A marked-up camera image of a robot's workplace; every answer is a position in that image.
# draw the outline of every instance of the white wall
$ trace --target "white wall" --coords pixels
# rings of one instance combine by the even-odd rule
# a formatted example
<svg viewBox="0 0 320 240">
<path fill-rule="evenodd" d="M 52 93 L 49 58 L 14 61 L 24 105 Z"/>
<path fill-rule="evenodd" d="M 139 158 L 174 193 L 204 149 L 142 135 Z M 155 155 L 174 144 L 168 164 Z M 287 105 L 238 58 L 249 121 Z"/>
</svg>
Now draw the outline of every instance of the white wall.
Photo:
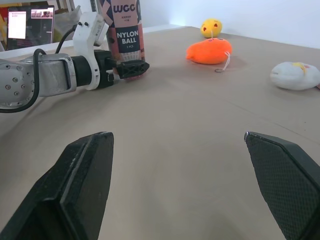
<svg viewBox="0 0 320 240">
<path fill-rule="evenodd" d="M 73 0 L 82 12 L 91 11 L 90 0 Z M 142 25 L 144 28 L 169 24 L 169 0 L 140 0 Z"/>
<path fill-rule="evenodd" d="M 92 12 L 90 0 L 73 0 L 74 6 L 80 6 L 81 12 Z"/>
<path fill-rule="evenodd" d="M 224 33 L 320 48 L 320 0 L 172 1 L 171 24 L 200 28 L 217 18 Z"/>
</svg>

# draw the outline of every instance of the yellow plush toy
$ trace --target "yellow plush toy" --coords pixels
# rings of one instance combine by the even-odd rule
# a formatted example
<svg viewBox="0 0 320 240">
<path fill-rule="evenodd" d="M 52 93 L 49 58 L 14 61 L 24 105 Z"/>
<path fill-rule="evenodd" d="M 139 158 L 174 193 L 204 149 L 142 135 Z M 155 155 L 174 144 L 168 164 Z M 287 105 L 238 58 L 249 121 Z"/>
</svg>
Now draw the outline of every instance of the yellow plush toy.
<svg viewBox="0 0 320 240">
<path fill-rule="evenodd" d="M 222 30 L 222 23 L 215 18 L 209 18 L 201 26 L 201 33 L 205 38 L 216 38 Z"/>
</svg>

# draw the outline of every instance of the plush toy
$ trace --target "plush toy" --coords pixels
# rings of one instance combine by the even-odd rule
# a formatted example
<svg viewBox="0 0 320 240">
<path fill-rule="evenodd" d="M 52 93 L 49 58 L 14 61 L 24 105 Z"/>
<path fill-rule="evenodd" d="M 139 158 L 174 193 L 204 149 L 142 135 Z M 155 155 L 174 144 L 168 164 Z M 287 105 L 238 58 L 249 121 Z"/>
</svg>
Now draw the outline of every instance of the plush toy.
<svg viewBox="0 0 320 240">
<path fill-rule="evenodd" d="M 216 38 L 220 34 L 222 23 L 218 19 L 209 18 L 201 26 L 201 33 L 205 38 Z"/>
<path fill-rule="evenodd" d="M 272 69 L 270 78 L 279 88 L 306 90 L 320 84 L 320 71 L 301 62 L 283 62 Z"/>
<path fill-rule="evenodd" d="M 192 44 L 186 50 L 186 59 L 198 64 L 220 64 L 227 60 L 222 69 L 222 71 L 224 71 L 230 62 L 231 53 L 232 46 L 227 40 L 222 38 L 210 38 Z"/>
</svg>

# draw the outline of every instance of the textured black plastic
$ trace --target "textured black plastic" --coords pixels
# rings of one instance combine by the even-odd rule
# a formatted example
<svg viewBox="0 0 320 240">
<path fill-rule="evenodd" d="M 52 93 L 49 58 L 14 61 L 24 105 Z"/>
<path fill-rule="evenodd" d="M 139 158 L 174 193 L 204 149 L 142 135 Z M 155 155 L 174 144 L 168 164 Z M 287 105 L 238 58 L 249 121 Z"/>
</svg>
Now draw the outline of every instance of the textured black plastic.
<svg viewBox="0 0 320 240">
<path fill-rule="evenodd" d="M 142 60 L 125 61 L 116 66 L 121 79 L 137 77 L 144 74 L 150 65 Z"/>
<path fill-rule="evenodd" d="M 261 194 L 287 240 L 320 239 L 320 167 L 296 144 L 245 139 Z"/>
<path fill-rule="evenodd" d="M 114 136 L 69 144 L 32 187 L 0 240 L 97 240 L 108 199 Z"/>
</svg>

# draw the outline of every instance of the orange plush toy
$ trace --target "orange plush toy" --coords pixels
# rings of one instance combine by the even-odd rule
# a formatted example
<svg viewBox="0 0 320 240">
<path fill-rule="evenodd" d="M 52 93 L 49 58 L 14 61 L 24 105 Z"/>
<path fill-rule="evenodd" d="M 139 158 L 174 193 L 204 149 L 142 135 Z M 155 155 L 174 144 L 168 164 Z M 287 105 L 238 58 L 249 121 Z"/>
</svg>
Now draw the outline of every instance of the orange plush toy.
<svg viewBox="0 0 320 240">
<path fill-rule="evenodd" d="M 186 59 L 198 64 L 220 64 L 227 60 L 223 71 L 230 62 L 231 44 L 222 38 L 210 38 L 191 45 L 186 50 Z"/>
</svg>

